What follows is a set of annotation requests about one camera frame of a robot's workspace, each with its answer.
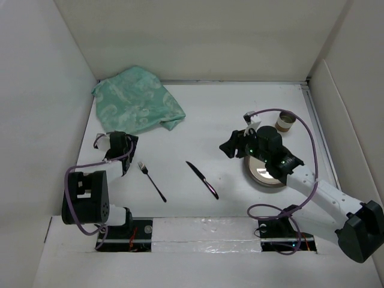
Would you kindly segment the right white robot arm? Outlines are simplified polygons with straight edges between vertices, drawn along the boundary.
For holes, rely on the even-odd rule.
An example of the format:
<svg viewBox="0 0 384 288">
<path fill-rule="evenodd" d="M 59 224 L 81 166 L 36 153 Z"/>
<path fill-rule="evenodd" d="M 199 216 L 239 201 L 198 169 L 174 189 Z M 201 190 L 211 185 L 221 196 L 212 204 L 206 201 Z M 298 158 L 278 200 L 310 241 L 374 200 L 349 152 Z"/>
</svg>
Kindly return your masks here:
<svg viewBox="0 0 384 288">
<path fill-rule="evenodd" d="M 375 201 L 363 202 L 319 180 L 302 160 L 285 146 L 272 126 L 235 130 L 219 146 L 229 158 L 254 157 L 274 178 L 306 196 L 335 221 L 331 235 L 342 252 L 363 263 L 383 245 L 383 209 Z"/>
</svg>

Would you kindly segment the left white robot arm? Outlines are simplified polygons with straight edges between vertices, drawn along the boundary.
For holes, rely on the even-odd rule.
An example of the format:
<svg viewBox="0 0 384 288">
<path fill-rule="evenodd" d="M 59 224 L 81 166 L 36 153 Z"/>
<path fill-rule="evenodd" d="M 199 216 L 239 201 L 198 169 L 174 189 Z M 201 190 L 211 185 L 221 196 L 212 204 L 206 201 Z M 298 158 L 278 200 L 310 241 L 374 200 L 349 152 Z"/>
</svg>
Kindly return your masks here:
<svg viewBox="0 0 384 288">
<path fill-rule="evenodd" d="M 108 184 L 127 174 L 139 138 L 122 131 L 100 134 L 94 141 L 95 149 L 103 138 L 109 140 L 109 148 L 101 161 L 66 171 L 61 217 L 64 224 L 77 226 L 87 236 L 110 225 L 119 237 L 127 238 L 134 224 L 125 217 L 125 208 L 110 205 Z"/>
</svg>

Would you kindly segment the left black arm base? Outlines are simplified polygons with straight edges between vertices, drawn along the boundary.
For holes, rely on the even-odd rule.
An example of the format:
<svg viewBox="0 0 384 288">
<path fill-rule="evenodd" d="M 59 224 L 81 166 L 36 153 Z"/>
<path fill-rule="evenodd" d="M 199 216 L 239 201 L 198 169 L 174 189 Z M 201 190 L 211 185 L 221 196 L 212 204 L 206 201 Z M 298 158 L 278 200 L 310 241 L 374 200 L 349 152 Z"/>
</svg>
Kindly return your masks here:
<svg viewBox="0 0 384 288">
<path fill-rule="evenodd" d="M 106 239 L 104 233 L 98 235 L 95 249 L 99 252 L 151 252 L 152 218 L 133 218 L 125 226 L 109 226 Z"/>
</svg>

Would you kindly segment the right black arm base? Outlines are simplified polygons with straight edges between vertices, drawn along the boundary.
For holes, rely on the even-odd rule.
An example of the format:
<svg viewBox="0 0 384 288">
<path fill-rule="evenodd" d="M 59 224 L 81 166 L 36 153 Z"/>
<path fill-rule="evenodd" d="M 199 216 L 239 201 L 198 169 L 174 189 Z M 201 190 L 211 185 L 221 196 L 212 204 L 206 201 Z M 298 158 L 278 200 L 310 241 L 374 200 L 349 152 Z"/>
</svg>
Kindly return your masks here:
<svg viewBox="0 0 384 288">
<path fill-rule="evenodd" d="M 314 236 L 309 233 L 301 233 L 301 243 L 298 245 L 298 233 L 287 217 L 258 221 L 258 225 L 254 235 L 260 238 L 263 252 L 274 251 L 287 254 L 296 248 L 298 251 L 317 251 Z"/>
</svg>

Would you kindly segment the green patterned cloth placemat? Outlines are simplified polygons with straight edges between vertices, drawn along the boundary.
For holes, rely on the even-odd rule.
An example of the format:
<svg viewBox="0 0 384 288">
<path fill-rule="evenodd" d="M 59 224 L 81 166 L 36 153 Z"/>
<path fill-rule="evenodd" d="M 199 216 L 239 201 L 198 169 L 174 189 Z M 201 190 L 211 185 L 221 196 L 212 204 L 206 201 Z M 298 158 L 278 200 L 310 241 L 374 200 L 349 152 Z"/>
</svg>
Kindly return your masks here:
<svg viewBox="0 0 384 288">
<path fill-rule="evenodd" d="M 159 78 L 138 66 L 100 81 L 92 95 L 106 132 L 139 134 L 158 125 L 170 131 L 186 117 Z"/>
</svg>

